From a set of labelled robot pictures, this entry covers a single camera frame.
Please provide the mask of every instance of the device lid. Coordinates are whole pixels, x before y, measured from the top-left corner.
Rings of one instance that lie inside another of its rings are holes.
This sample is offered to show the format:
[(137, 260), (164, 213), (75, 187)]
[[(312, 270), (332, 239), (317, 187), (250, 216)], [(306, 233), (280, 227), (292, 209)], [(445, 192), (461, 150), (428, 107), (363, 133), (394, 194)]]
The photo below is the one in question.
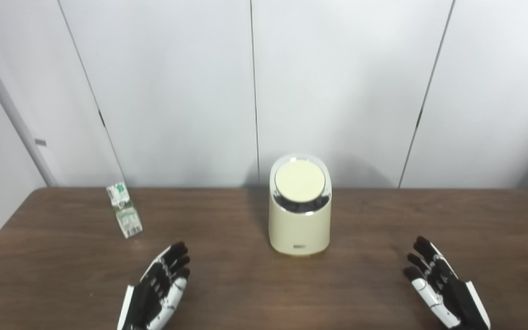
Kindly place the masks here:
[(320, 196), (325, 187), (325, 175), (311, 161), (294, 159), (280, 166), (275, 183), (282, 196), (302, 203)]
[(270, 194), (287, 211), (309, 213), (331, 198), (331, 178), (325, 164), (307, 154), (278, 159), (270, 170)]

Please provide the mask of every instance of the cream cylindrical device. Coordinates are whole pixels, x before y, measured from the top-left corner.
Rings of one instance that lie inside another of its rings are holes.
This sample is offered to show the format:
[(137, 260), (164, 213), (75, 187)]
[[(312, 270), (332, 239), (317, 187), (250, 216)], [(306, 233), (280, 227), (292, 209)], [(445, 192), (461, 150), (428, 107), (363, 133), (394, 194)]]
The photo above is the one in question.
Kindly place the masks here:
[(316, 157), (296, 154), (278, 159), (270, 171), (268, 231), (280, 253), (310, 255), (329, 245), (331, 179)]

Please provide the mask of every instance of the black robotic glove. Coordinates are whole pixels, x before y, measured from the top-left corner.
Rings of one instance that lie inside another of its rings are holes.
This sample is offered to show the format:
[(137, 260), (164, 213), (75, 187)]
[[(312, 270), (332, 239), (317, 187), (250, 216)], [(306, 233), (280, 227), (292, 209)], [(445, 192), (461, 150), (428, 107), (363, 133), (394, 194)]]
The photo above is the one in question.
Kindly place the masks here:
[(490, 319), (471, 281), (463, 282), (442, 253), (425, 237), (417, 237), (413, 248), (424, 259), (409, 253), (417, 267), (407, 267), (410, 280), (431, 311), (453, 330), (490, 330)]
[(183, 242), (169, 246), (152, 261), (137, 286), (128, 286), (117, 330), (160, 330), (181, 300), (190, 271)]

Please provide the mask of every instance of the brown tabletop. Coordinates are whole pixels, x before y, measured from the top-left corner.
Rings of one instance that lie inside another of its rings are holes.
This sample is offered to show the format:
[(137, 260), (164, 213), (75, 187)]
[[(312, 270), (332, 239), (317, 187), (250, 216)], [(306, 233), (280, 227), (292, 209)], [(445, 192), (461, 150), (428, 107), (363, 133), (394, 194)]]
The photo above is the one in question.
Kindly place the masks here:
[(0, 231), (0, 330), (113, 330), (127, 284), (184, 240), (187, 290), (168, 330), (439, 330), (411, 288), (417, 235), (473, 280), (493, 329), (528, 329), (528, 191), (335, 190), (331, 244), (268, 243), (265, 190), (131, 189), (126, 240), (102, 188), (34, 192)]

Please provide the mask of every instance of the round top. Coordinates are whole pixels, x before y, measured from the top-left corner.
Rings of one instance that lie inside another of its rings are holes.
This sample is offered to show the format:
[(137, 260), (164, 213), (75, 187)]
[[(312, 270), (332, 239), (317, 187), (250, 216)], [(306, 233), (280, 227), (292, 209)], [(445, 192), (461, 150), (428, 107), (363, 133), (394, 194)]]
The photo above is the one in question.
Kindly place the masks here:
[(295, 159), (284, 163), (276, 172), (276, 187), (282, 196), (297, 203), (312, 201), (325, 188), (325, 175), (314, 163)]

